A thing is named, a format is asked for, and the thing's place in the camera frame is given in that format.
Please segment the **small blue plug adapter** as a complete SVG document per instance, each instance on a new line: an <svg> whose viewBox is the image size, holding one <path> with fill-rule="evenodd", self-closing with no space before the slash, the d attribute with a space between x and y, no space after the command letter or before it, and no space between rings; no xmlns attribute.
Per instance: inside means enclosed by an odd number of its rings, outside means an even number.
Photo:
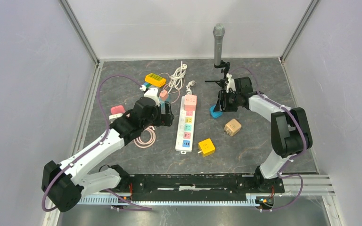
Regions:
<svg viewBox="0 0 362 226"><path fill-rule="evenodd" d="M214 119L217 119L223 115L223 112L220 108L216 111L216 105L211 106L209 112Z"/></svg>

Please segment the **white multicolour power strip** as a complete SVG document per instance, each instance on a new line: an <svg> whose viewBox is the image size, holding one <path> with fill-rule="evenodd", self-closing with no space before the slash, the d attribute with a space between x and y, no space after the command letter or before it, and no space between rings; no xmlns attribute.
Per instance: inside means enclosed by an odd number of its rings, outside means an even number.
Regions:
<svg viewBox="0 0 362 226"><path fill-rule="evenodd" d="M193 95L191 87L195 84L195 81L190 81L186 85L186 95ZM196 111L191 112L184 110L184 96L181 97L179 121L175 141L175 150L180 154L187 154L192 152L194 127L196 122Z"/></svg>

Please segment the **beige cube socket adapter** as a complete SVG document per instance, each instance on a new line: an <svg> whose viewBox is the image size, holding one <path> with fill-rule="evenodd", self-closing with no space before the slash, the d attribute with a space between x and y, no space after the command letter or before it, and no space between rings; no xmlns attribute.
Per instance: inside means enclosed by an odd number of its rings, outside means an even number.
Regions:
<svg viewBox="0 0 362 226"><path fill-rule="evenodd" d="M224 132L233 137L241 130L241 128L242 125L236 119L232 119L224 126Z"/></svg>

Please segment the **yellow cube socket adapter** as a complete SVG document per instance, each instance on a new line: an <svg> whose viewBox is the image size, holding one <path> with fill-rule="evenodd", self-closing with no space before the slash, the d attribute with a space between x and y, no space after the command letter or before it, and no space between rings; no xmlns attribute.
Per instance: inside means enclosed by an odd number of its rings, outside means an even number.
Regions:
<svg viewBox="0 0 362 226"><path fill-rule="evenodd" d="M198 143L198 149L198 153L201 154L202 157L207 157L215 152L215 146L210 138L200 141Z"/></svg>

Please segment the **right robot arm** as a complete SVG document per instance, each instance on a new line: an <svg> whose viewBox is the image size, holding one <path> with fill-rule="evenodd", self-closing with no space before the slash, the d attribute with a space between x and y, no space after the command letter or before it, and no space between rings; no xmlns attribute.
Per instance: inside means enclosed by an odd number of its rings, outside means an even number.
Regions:
<svg viewBox="0 0 362 226"><path fill-rule="evenodd" d="M257 191L266 192L272 187L272 182L281 177L286 163L313 145L305 110L281 105L261 91L254 91L249 77L234 79L227 74L215 83L221 89L214 112L235 112L243 107L271 124L272 150L255 170L253 180Z"/></svg>

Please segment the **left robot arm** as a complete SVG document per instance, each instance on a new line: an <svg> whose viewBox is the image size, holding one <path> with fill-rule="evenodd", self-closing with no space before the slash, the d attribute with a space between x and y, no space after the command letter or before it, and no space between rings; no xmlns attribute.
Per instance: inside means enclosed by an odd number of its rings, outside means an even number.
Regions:
<svg viewBox="0 0 362 226"><path fill-rule="evenodd" d="M66 212L90 194L113 188L118 192L125 191L129 179L116 169L89 172L109 155L140 137L148 127L170 127L173 120L169 102L141 97L132 109L109 122L104 133L80 152L60 163L50 161L44 166L42 209Z"/></svg>

